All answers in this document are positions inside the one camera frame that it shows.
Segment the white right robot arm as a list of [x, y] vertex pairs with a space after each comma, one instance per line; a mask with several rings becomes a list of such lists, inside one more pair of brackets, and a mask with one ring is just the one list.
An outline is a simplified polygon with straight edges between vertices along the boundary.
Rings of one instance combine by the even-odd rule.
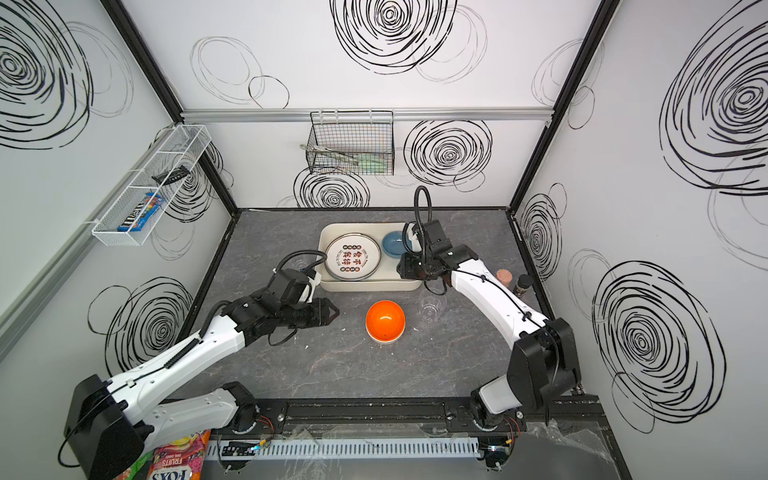
[[441, 280], [469, 299], [510, 348], [507, 371], [470, 394], [473, 421], [490, 431], [515, 411], [537, 412], [582, 380], [575, 336], [562, 318], [550, 319], [514, 296], [465, 245], [448, 240], [439, 221], [412, 221], [400, 231], [403, 279]]

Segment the pink fruit candy bag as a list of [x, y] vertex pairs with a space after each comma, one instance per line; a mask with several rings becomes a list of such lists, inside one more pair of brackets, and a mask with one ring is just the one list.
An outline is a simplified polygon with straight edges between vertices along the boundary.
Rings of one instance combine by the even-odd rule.
[[147, 478], [150, 480], [200, 479], [210, 434], [210, 430], [203, 430], [156, 449]]

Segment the green item in basket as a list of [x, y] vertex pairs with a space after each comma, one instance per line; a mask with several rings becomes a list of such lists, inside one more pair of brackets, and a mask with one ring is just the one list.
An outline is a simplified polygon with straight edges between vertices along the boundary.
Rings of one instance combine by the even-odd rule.
[[355, 153], [355, 169], [360, 175], [387, 175], [393, 172], [392, 161], [387, 154]]

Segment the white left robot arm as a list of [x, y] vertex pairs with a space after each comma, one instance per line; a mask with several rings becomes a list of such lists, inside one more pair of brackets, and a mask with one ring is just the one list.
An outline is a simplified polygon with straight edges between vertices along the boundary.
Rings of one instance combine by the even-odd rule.
[[330, 324], [339, 314], [316, 296], [321, 274], [278, 267], [267, 285], [218, 302], [200, 330], [163, 353], [107, 380], [91, 375], [72, 393], [64, 445], [89, 479], [113, 479], [150, 450], [187, 434], [219, 429], [244, 418], [255, 423], [249, 391], [230, 382], [186, 400], [169, 395], [220, 360], [277, 328], [291, 332]]

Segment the clear wall shelf basket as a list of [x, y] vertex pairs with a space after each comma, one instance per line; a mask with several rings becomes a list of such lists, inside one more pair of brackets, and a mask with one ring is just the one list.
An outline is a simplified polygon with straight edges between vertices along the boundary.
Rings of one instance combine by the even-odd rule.
[[[109, 247], [143, 245], [157, 224], [169, 217], [182, 223], [198, 220], [210, 205], [211, 184], [200, 159], [211, 145], [211, 136], [202, 125], [175, 125], [163, 132], [148, 149], [148, 157], [131, 174], [130, 181], [101, 217], [95, 221], [91, 234]], [[153, 175], [180, 165], [190, 175], [174, 184], [159, 187]], [[131, 213], [145, 193], [156, 193], [165, 198], [165, 204], [139, 232], [118, 232], [117, 227]]]

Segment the blue candy packet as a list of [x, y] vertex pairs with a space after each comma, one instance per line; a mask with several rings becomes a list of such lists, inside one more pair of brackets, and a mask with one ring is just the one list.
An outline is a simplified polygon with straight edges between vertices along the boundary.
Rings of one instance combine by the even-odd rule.
[[117, 227], [118, 232], [139, 232], [150, 218], [165, 204], [165, 198], [156, 193], [145, 193], [139, 203]]

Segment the clear plastic cup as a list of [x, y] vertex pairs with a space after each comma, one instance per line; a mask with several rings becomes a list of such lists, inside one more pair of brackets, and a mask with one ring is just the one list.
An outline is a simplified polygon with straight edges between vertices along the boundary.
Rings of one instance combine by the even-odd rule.
[[419, 313], [422, 321], [427, 324], [439, 321], [447, 308], [445, 295], [436, 295], [423, 290], [419, 296]]

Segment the orange bowl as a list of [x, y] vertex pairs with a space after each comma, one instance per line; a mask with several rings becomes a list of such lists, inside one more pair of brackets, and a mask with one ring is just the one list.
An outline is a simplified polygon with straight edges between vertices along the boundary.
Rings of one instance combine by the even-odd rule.
[[406, 327], [406, 316], [399, 304], [391, 300], [374, 303], [366, 313], [366, 332], [380, 344], [390, 344], [398, 340]]

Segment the pink lid glass jar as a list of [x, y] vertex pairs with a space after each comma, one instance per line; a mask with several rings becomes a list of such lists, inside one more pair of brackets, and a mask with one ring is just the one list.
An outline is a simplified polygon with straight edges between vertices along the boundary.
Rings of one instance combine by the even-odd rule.
[[507, 289], [512, 286], [514, 280], [513, 274], [507, 269], [499, 269], [496, 272], [496, 278]]

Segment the blue bowl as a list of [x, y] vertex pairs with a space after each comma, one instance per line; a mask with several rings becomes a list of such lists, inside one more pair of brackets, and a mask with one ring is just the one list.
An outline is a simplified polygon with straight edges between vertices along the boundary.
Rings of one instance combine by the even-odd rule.
[[413, 252], [413, 245], [408, 233], [391, 231], [381, 242], [383, 252], [390, 258], [400, 259], [402, 255]]

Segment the dark lid spice bottle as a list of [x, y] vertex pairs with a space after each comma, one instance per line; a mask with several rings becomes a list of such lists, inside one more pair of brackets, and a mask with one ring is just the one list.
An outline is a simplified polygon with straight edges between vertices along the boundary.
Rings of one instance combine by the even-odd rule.
[[522, 299], [523, 296], [532, 288], [532, 286], [533, 278], [528, 274], [522, 274], [517, 278], [515, 284], [513, 285], [512, 293], [517, 298]]

